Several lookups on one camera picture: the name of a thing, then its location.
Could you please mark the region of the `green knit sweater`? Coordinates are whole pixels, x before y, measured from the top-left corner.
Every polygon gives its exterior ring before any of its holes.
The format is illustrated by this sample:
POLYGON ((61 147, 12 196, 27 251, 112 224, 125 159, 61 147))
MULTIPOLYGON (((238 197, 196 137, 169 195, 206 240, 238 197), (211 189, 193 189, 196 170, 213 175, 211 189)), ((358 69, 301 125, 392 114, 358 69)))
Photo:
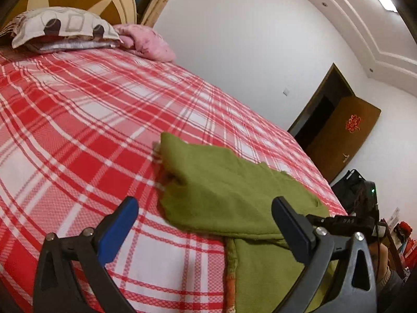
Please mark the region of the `green knit sweater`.
POLYGON ((167 221, 225 242, 228 312, 272 312, 303 270, 271 214, 284 197, 297 213, 327 217, 328 208, 289 174, 239 158, 228 148, 161 135, 167 221))

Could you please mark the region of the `black bag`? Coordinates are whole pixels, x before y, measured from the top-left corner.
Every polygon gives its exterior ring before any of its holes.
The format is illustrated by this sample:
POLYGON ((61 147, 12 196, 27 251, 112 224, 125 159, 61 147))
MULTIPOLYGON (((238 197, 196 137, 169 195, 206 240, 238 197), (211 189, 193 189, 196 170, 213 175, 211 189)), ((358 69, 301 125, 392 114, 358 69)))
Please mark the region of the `black bag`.
POLYGON ((332 186, 333 193, 338 198, 347 214, 353 212, 355 201, 358 198, 364 182, 365 179, 359 171, 352 169, 348 170, 346 174, 332 186))

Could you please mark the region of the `red bags on cabinet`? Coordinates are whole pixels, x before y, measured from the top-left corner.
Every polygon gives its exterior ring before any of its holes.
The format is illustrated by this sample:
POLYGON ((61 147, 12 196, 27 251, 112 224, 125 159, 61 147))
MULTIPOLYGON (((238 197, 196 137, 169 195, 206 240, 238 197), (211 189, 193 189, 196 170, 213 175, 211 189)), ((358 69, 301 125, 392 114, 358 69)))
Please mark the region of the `red bags on cabinet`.
POLYGON ((413 228, 405 221, 396 224, 391 232, 396 251, 403 267, 413 270, 416 266, 416 240, 411 237, 413 228))

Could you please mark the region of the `brown wooden door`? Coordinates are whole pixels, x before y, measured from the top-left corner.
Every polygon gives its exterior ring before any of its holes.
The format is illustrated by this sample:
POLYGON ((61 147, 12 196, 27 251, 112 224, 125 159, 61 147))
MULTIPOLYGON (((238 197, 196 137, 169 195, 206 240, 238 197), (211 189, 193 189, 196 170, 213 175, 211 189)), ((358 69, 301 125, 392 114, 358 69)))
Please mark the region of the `brown wooden door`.
POLYGON ((381 109, 356 96, 333 64, 288 132, 326 181, 332 182, 357 154, 381 109))

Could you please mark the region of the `red white plaid bedspread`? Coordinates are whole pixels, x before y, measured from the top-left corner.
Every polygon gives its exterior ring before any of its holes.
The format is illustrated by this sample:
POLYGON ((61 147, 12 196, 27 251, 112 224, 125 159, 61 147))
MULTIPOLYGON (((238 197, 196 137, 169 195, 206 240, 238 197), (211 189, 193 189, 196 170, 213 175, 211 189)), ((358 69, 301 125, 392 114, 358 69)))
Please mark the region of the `red white plaid bedspread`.
POLYGON ((24 312, 45 235, 96 226, 126 196, 139 217, 107 269, 139 312, 222 312, 224 248, 157 209, 154 143, 170 132, 224 146, 344 209, 295 139, 175 64, 100 49, 1 48, 1 282, 24 312))

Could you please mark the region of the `striped folded blanket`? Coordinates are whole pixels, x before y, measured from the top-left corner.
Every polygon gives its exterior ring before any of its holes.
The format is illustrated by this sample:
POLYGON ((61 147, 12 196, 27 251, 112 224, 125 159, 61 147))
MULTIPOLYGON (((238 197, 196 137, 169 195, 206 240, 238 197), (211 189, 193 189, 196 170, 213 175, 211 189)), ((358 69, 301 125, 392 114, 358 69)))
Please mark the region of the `striped folded blanket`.
POLYGON ((31 52, 38 54, 48 54, 53 52, 66 52, 73 50, 89 50, 100 48, 116 48, 121 45, 120 40, 81 40, 81 39, 64 39, 49 43, 30 42, 25 46, 31 52))

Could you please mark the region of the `pink pillow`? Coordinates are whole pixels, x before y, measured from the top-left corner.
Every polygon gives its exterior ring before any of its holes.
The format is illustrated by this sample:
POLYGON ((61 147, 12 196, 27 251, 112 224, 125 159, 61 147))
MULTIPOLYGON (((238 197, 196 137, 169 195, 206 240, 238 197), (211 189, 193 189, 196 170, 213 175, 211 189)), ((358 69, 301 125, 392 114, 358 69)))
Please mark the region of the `pink pillow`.
POLYGON ((156 62, 173 62, 176 59, 171 47, 152 28, 139 24, 119 24, 113 28, 121 40, 121 48, 156 62))

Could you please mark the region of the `white patterned pillow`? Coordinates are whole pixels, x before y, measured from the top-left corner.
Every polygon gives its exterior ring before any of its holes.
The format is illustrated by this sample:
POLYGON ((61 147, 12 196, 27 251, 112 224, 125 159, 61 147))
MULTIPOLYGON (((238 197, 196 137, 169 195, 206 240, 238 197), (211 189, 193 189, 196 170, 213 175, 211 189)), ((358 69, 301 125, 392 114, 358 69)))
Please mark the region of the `white patterned pillow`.
POLYGON ((97 14, 72 7, 44 7, 18 14, 1 29, 1 39, 11 39, 12 48, 40 43, 121 44, 119 34, 97 14))

